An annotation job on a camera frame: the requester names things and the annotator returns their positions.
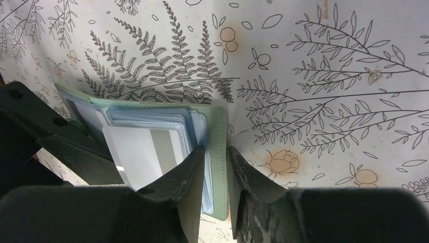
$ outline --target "fern illustration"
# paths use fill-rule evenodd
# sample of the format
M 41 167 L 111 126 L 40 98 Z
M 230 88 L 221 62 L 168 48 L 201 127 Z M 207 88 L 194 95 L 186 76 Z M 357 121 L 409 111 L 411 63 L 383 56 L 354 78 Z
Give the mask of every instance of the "fern illustration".
M 94 71 L 97 73 L 97 75 L 100 77 L 100 79 L 104 83 L 104 85 L 107 89 L 107 92 L 109 93 L 109 95 L 106 98 L 117 99 L 120 96 L 122 96 L 123 91 L 125 89 L 125 85 L 122 84 L 120 80 L 115 80 L 115 73 L 113 72 L 112 75 L 110 75 L 109 70 L 107 68 L 105 68 L 104 65 L 102 66 L 95 59 L 91 58 L 88 55 L 88 52 L 85 52 L 85 56 L 87 57 L 87 60 L 90 63 L 90 65 L 93 67 Z M 85 76 L 85 79 L 87 79 L 87 83 L 88 83 L 89 77 L 87 76 L 86 72 L 83 69 L 82 69 L 82 72 L 83 72 L 83 75 Z M 97 86 L 92 84 L 91 88 L 96 89 Z
M 202 33 L 202 39 L 201 39 L 201 48 L 198 49 L 198 52 L 201 54 L 201 56 L 198 56 L 198 60 L 201 60 L 203 62 L 197 63 L 197 71 L 200 73 L 197 74 L 197 77 L 202 78 L 219 78 L 221 76 L 219 71 L 219 68 L 216 67 L 216 63 L 213 62 L 214 57 L 211 55 L 212 50 L 210 50 L 210 40 L 207 25 L 206 22 L 202 22 L 203 26 L 203 33 Z
M 119 51 L 118 46 L 112 48 L 110 44 L 107 45 L 104 42 L 100 41 L 100 38 L 91 31 L 92 40 L 94 44 L 98 46 L 98 50 L 103 52 L 103 56 L 107 56 L 107 61 L 112 61 L 111 67 L 117 68 L 115 71 L 118 73 L 123 73 L 120 78 L 125 82 L 125 86 L 129 89 L 137 89 L 140 88 L 142 83 L 146 80 L 148 75 L 142 75 L 139 77 L 140 72 L 142 71 L 144 64 L 140 64 L 133 71 L 134 62 L 136 61 L 136 57 L 133 57 L 129 60 L 128 64 L 125 66 L 125 54 L 126 50 Z
M 140 0 L 115 0 L 116 5 L 118 5 L 119 9 L 125 13 L 128 10 L 128 14 L 134 16 L 139 13 L 137 9 L 137 5 L 140 4 Z
M 164 53 L 167 49 L 165 47 L 160 47 L 155 49 L 156 35 L 153 35 L 151 41 L 149 41 L 149 33 L 146 31 L 145 36 L 143 37 L 143 33 L 141 28 L 136 28 L 135 26 L 131 26 L 125 21 L 114 18 L 118 23 L 125 27 L 126 30 L 129 30 L 129 34 L 132 35 L 134 39 L 137 39 L 136 44 L 140 46 L 140 50 L 142 52 L 142 56 L 152 55 L 153 58 L 147 59 L 145 61 L 146 64 L 155 64 L 157 63 L 159 66 L 147 66 L 147 70 L 151 70 L 149 76 L 149 80 L 164 84 L 170 80 L 172 80 L 177 73 L 171 73 L 173 69 L 176 67 L 174 65 L 166 65 L 169 60 L 171 60 L 171 56 L 166 56 L 164 58 L 160 58 L 160 55 Z
M 166 1 L 163 1 L 163 3 L 167 9 L 167 13 L 169 14 L 169 18 L 171 20 L 170 24 L 173 26 L 171 31 L 174 35 L 172 36 L 173 41 L 171 43 L 176 46 L 173 47 L 173 51 L 176 52 L 173 57 L 177 60 L 173 63 L 178 67 L 178 69 L 175 70 L 175 73 L 177 74 L 176 78 L 178 80 L 190 80 L 191 75 L 197 72 L 197 70 L 191 69 L 195 66 L 195 63 L 191 62 L 192 59 L 194 59 L 194 56 L 187 55 L 191 50 L 185 49 L 188 44 L 185 42 L 186 37 L 183 35 L 180 23 L 177 21 L 177 18 L 168 3 Z
M 101 85 L 97 86 L 97 83 L 94 82 L 89 76 L 88 74 L 82 69 L 83 72 L 83 77 L 85 78 L 85 80 L 87 81 L 87 84 L 90 86 L 91 90 L 93 91 L 94 95 L 98 98 L 104 98 L 104 94 L 106 92 L 106 89 L 101 89 Z
M 172 50 L 175 52 L 173 56 L 166 55 L 166 47 L 156 46 L 155 34 L 149 34 L 140 27 L 116 17 L 113 19 L 136 41 L 143 59 L 137 57 L 128 59 L 127 50 L 119 50 L 118 46 L 111 46 L 91 31 L 94 45 L 106 58 L 106 62 L 110 62 L 110 67 L 114 68 L 110 70 L 109 66 L 101 64 L 98 58 L 96 60 L 85 52 L 88 62 L 103 83 L 97 84 L 85 70 L 82 70 L 94 95 L 125 100 L 210 104 L 214 90 L 217 90 L 223 99 L 232 103 L 230 86 L 232 80 L 238 78 L 221 77 L 213 61 L 206 22 L 203 21 L 203 38 L 200 44 L 202 49 L 198 50 L 201 54 L 198 60 L 202 62 L 195 64 L 192 62 L 194 57 L 189 55 L 190 49 L 186 48 L 188 44 L 185 42 L 186 37 L 183 35 L 180 23 L 168 3 L 165 1 L 163 3 L 167 9 L 170 24 L 173 26 Z
M 232 79 L 227 78 L 213 79 L 212 81 L 214 88 L 217 89 L 220 95 L 222 95 L 222 98 L 224 98 L 228 103 L 234 103 L 234 99 L 231 95 L 231 82 Z

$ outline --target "mint green wallet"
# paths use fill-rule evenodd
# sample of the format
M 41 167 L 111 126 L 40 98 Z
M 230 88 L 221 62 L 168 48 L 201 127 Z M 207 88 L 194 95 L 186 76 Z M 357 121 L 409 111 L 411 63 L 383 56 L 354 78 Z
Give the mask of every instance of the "mint green wallet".
M 226 147 L 227 147 L 227 115 L 226 111 L 219 106 L 199 105 L 199 104 L 176 104 L 176 103 L 155 103 L 139 101 L 111 100 L 92 97 L 86 93 L 78 91 L 66 84 L 55 83 L 56 88 L 63 95 L 65 105 L 69 108 L 73 119 L 80 121 L 89 130 L 93 138 L 97 139 L 102 135 L 91 133 L 91 125 L 82 117 L 82 114 L 73 112 L 76 106 L 75 102 L 65 97 L 74 97 L 93 107 L 106 111 L 109 107 L 122 107 L 126 109 L 139 108 L 188 108 L 200 114 L 207 119 L 208 145 L 210 147 L 209 156 L 211 159 L 211 177 L 212 177 L 212 197 L 213 214 L 207 214 L 216 219 L 225 221 L 227 218 L 228 189 L 227 189 L 227 170 L 226 170 Z

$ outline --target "wallet stitching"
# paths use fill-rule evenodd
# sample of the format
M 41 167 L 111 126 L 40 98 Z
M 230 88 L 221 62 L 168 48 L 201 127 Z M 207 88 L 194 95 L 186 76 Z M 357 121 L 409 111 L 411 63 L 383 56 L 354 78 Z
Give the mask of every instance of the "wallet stitching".
M 219 117 L 221 117 L 221 114 L 218 112 L 218 111 L 215 111 L 215 113 L 216 114 L 218 114 L 218 116 Z M 222 133 L 223 133 L 223 129 L 222 129 L 222 121 L 221 120 L 219 120 L 219 128 L 220 128 L 220 130 L 221 130 L 221 146 L 220 146 L 220 151 L 221 151 L 221 161 L 222 161 L 222 163 L 221 163 L 221 165 L 222 165 L 222 175 L 224 175 L 225 174 L 225 159 L 224 159 L 224 155 L 223 155 L 223 153 L 222 153 L 222 145 L 223 145 L 223 135 L 222 135 Z M 222 201 L 222 208 L 224 209 L 225 208 L 225 201 L 226 201 L 226 195 L 225 195 L 225 180 L 224 179 L 222 179 L 222 192 L 223 192 L 223 194 L 224 194 L 224 200 Z M 225 210 L 222 210 L 222 217 L 225 217 Z

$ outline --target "orange fruit illustration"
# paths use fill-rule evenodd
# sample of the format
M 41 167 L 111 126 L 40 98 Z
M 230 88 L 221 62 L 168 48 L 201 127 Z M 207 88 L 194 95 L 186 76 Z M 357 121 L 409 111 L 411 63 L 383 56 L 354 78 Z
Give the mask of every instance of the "orange fruit illustration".
M 226 27 L 222 29 L 221 40 L 225 42 L 231 42 L 234 39 L 235 39 L 235 31 L 232 28 Z
M 358 171 L 355 175 L 356 180 L 362 184 L 372 184 L 377 181 L 377 175 L 370 170 Z

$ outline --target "branch drawing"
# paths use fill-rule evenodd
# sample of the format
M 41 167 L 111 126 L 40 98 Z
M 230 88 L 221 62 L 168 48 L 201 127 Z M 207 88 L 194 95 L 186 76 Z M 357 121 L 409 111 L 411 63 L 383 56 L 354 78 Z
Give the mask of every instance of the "branch drawing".
M 25 8 L 29 5 L 28 13 L 24 17 L 13 15 L 13 18 L 9 18 L 12 14 L 16 14 L 20 8 Z M 27 34 L 32 37 L 32 43 L 37 42 L 39 44 L 40 33 L 44 32 L 41 22 L 45 22 L 44 18 L 38 12 L 43 7 L 38 5 L 39 0 L 23 1 L 14 10 L 10 12 L 0 20 L 0 60 L 5 61 L 9 58 L 14 58 L 15 61 L 22 62 L 23 56 L 25 56 L 25 37 Z
M 376 51 L 379 48 L 388 47 L 391 40 L 370 41 L 372 20 L 367 27 L 359 29 L 356 12 L 353 11 L 351 18 L 340 25 L 337 4 L 334 6 L 334 23 L 332 25 L 322 24 L 320 17 L 321 15 L 318 15 L 318 19 L 312 21 L 305 14 L 305 20 L 297 21 L 295 24 L 304 27 L 306 38 L 295 34 L 296 40 L 287 44 L 293 46 L 292 51 L 308 47 L 307 56 L 316 52 L 323 56 L 323 60 L 319 63 L 313 58 L 308 63 L 303 60 L 303 67 L 293 69 L 295 74 L 304 74 L 304 80 L 307 80 L 307 83 L 300 85 L 303 86 L 306 93 L 313 90 L 312 94 L 315 95 L 320 91 L 330 92 L 336 88 L 347 90 L 356 83 L 356 80 L 361 80 L 363 74 L 368 75 L 370 85 L 383 76 L 391 78 L 397 73 L 415 72 L 429 77 L 424 72 L 408 66 L 405 54 L 395 45 L 390 45 L 390 49 L 382 51 L 383 55 L 377 54 Z M 341 68 L 331 69 L 329 62 L 332 61 L 339 62 Z M 368 66 L 364 67 L 363 70 L 359 70 L 359 68 L 349 69 L 357 63 L 365 63 Z M 379 70 L 374 63 L 382 66 L 383 69 Z
M 390 130 L 395 125 L 395 121 L 401 118 L 410 116 L 429 118 L 429 115 L 426 114 L 429 109 L 400 108 L 386 98 L 380 98 L 380 103 L 385 105 L 385 108 L 373 110 L 368 103 L 361 100 L 365 96 L 389 97 L 405 93 L 428 92 L 429 90 L 382 91 L 370 94 L 297 99 L 288 95 L 288 90 L 280 92 L 276 80 L 272 81 L 268 88 L 268 85 L 259 76 L 259 80 L 254 79 L 253 84 L 247 81 L 247 87 L 242 85 L 238 91 L 239 98 L 245 98 L 246 101 L 254 100 L 253 106 L 246 108 L 248 111 L 246 117 L 250 118 L 253 125 L 252 129 L 260 132 L 259 135 L 255 135 L 255 143 L 262 142 L 262 144 L 265 144 L 271 142 L 274 144 L 279 139 L 284 144 L 289 141 L 294 145 L 296 140 L 303 140 L 301 153 L 306 151 L 313 153 L 317 150 L 319 157 L 324 150 L 331 153 L 337 144 L 340 145 L 342 152 L 344 152 L 351 146 L 349 140 L 359 145 L 359 139 L 366 138 L 371 128 L 382 130 L 382 126 L 386 126 L 386 130 Z M 347 100 L 355 99 L 355 104 L 352 108 L 341 103 L 345 98 Z M 290 104 L 307 101 L 318 103 L 316 103 L 315 107 L 304 108 L 301 106 L 300 108 L 286 109 Z M 339 106 L 337 113 L 333 111 L 335 105 Z M 418 133 L 419 135 L 415 142 L 415 146 L 417 146 L 425 131 L 417 130 L 415 134 L 410 133 L 406 134 L 406 136 L 413 136 Z M 358 138 L 355 137 L 355 134 L 360 132 L 361 134 L 357 136 Z
M 206 22 L 203 21 L 201 49 L 198 49 L 201 55 L 197 59 L 201 62 L 194 63 L 194 57 L 188 55 L 190 49 L 186 49 L 188 44 L 185 43 L 186 37 L 180 23 L 169 4 L 165 1 L 163 4 L 173 26 L 172 50 L 175 54 L 172 56 L 167 55 L 166 47 L 156 46 L 155 34 L 149 34 L 148 31 L 118 18 L 114 20 L 136 41 L 136 45 L 142 51 L 142 59 L 138 57 L 128 59 L 127 50 L 111 46 L 91 31 L 94 45 L 102 52 L 102 56 L 107 58 L 106 61 L 110 62 L 110 67 L 115 68 L 109 70 L 106 63 L 102 64 L 99 59 L 91 57 L 89 52 L 85 53 L 88 62 L 103 83 L 102 85 L 95 83 L 90 75 L 82 70 L 94 95 L 125 100 L 211 104 L 216 90 L 223 99 L 233 103 L 230 85 L 232 80 L 238 78 L 221 77 L 222 73 L 213 61 Z M 115 75 L 120 75 L 120 79 L 116 79 Z
M 55 36 L 61 36 L 58 38 L 61 47 L 69 49 L 71 43 L 70 32 L 73 33 L 75 27 L 72 17 L 77 18 L 77 14 L 70 10 L 70 3 L 77 5 L 76 0 L 58 0 L 58 5 L 55 5 L 55 13 L 57 17 L 49 17 L 48 19 L 53 21 L 50 22 L 49 35 L 55 40 Z
M 140 4 L 140 0 L 115 0 L 119 9 L 125 13 L 128 12 L 129 15 L 134 16 L 139 13 L 137 5 Z
M 296 24 L 303 25 L 305 37 L 295 34 L 297 40 L 287 45 L 292 46 L 292 51 L 306 47 L 307 56 L 318 53 L 321 58 L 302 60 L 301 65 L 293 69 L 296 75 L 303 75 L 304 82 L 297 85 L 302 88 L 304 96 L 289 95 L 289 89 L 280 91 L 277 80 L 266 83 L 261 76 L 253 82 L 248 80 L 247 85 L 238 89 L 239 98 L 252 102 L 246 108 L 246 117 L 250 119 L 253 131 L 257 131 L 255 143 L 274 144 L 279 141 L 294 145 L 300 141 L 301 153 L 317 152 L 320 158 L 322 152 L 331 153 L 336 145 L 342 152 L 353 144 L 359 145 L 359 140 L 365 139 L 373 129 L 391 130 L 399 119 L 429 118 L 429 107 L 415 109 L 410 104 L 399 106 L 391 101 L 401 94 L 425 94 L 429 91 L 425 89 L 394 92 L 379 89 L 381 92 L 349 91 L 347 94 L 337 92 L 330 95 L 336 89 L 353 91 L 354 84 L 366 75 L 370 85 L 395 74 L 417 73 L 429 77 L 409 66 L 406 55 L 398 46 L 390 45 L 390 50 L 379 51 L 388 47 L 391 41 L 372 41 L 373 21 L 365 27 L 358 27 L 357 14 L 353 11 L 350 19 L 339 22 L 335 4 L 332 24 L 321 23 L 320 11 L 316 20 L 305 14 L 305 20 Z M 410 140 L 413 141 L 412 149 L 415 149 L 422 141 L 427 141 L 424 135 L 429 129 L 424 126 L 429 126 L 429 123 L 422 122 L 421 125 L 421 128 L 412 125 L 412 132 L 396 130 L 401 137 L 392 143 L 402 141 L 405 144 Z

